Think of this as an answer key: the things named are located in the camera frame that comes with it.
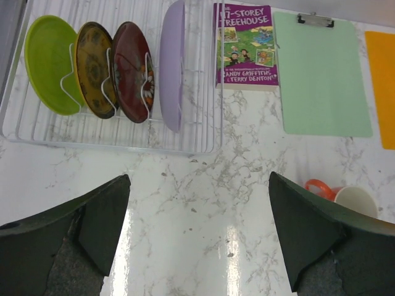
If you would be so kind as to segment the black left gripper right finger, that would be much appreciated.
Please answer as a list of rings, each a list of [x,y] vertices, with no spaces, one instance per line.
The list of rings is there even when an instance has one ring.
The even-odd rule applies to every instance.
[[[275,172],[268,189],[293,292],[394,295],[394,224],[325,200]]]

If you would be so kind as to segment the lime green plate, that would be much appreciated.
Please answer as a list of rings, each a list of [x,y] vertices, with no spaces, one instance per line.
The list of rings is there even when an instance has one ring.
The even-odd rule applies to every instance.
[[[85,102],[72,72],[70,45],[75,30],[55,15],[38,17],[29,27],[24,45],[25,68],[36,95],[51,111],[73,115]]]

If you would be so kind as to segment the lavender plate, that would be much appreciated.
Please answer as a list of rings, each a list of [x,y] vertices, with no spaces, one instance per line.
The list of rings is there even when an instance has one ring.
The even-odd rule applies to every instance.
[[[177,133],[181,126],[185,2],[175,1],[166,11],[159,52],[159,99],[162,118]]]

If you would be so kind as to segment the dark red floral plate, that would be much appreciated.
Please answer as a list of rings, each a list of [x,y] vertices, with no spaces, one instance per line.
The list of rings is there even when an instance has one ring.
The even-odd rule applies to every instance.
[[[146,121],[154,104],[154,66],[146,38],[133,22],[122,23],[114,36],[110,77],[127,118],[134,123]]]

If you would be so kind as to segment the yellow patterned plate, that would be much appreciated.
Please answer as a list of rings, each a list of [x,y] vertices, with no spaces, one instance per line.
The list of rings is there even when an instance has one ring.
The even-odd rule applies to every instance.
[[[109,119],[119,103],[109,74],[107,50],[112,38],[98,22],[86,22],[74,44],[75,77],[87,107],[97,117]]]

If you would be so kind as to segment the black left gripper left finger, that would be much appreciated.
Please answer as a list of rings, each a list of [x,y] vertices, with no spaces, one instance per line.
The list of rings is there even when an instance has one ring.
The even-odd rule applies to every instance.
[[[1,295],[99,295],[130,195],[120,175],[68,202],[1,226]]]

